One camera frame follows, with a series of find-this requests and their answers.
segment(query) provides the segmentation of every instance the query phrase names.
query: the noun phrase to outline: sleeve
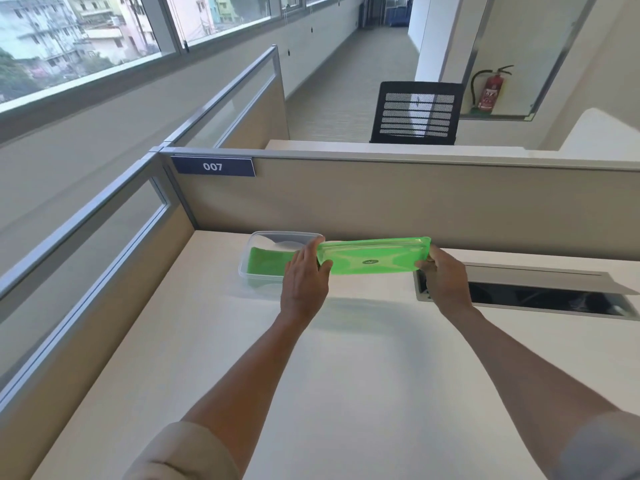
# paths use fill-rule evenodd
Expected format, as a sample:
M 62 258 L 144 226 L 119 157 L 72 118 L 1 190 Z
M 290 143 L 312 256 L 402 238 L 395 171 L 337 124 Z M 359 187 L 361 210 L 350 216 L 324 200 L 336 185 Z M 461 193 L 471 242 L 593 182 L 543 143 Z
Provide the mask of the sleeve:
M 569 441 L 551 480 L 640 480 L 640 417 L 615 411 Z
M 176 422 L 140 453 L 124 480 L 239 480 L 226 446 L 207 428 Z

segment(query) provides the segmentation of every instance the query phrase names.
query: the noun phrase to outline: cubicle partition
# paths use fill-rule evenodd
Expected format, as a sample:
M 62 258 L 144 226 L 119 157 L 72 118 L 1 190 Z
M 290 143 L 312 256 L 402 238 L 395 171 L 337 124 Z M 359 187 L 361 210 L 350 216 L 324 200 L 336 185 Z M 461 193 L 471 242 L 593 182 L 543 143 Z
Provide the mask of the cubicle partition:
M 0 278 L 0 333 L 28 304 L 53 321 L 4 375 L 0 477 L 37 468 L 194 230 L 640 260 L 635 162 L 265 150 L 270 139 L 288 139 L 275 47 Z M 146 185 L 157 210 L 48 316 L 38 290 Z

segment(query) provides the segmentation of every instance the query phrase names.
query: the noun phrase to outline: floor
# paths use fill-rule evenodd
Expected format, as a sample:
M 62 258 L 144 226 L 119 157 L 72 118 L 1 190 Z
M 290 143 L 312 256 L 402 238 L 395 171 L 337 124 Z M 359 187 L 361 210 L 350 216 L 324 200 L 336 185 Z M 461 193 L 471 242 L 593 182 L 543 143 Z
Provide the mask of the floor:
M 368 142 L 380 82 L 413 80 L 406 28 L 358 30 L 287 101 L 291 139 Z

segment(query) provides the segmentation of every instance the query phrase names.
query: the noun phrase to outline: red fire extinguisher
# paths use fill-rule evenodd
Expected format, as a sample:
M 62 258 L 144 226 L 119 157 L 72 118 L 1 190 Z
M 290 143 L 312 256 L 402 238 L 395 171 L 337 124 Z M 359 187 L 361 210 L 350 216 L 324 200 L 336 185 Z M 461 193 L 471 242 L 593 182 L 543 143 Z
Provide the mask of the red fire extinguisher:
M 480 112 L 492 112 L 495 107 L 496 101 L 498 101 L 498 96 L 500 95 L 500 90 L 502 89 L 502 85 L 504 84 L 504 78 L 502 74 L 513 75 L 511 72 L 506 71 L 509 67 L 514 67 L 513 65 L 500 67 L 497 71 L 492 70 L 482 70 L 476 72 L 476 74 L 471 78 L 471 97 L 473 99 L 473 105 Z M 484 89 L 480 94 L 480 100 L 476 104 L 476 77 L 480 74 L 493 74 L 489 79 L 484 83 Z

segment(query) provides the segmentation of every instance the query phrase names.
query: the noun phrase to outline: beige partition panel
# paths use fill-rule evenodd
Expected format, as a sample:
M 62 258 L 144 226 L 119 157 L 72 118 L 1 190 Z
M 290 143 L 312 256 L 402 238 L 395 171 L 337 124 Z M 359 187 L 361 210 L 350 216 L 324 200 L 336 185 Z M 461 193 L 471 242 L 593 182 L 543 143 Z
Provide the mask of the beige partition panel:
M 28 479 L 193 234 L 182 207 L 117 270 L 81 324 L 12 401 L 0 433 L 0 478 Z
M 238 117 L 220 147 L 262 150 L 272 139 L 289 139 L 287 111 L 280 78 L 274 78 Z
M 640 260 L 640 173 L 253 159 L 256 178 L 178 175 L 205 230 L 427 235 L 450 248 Z

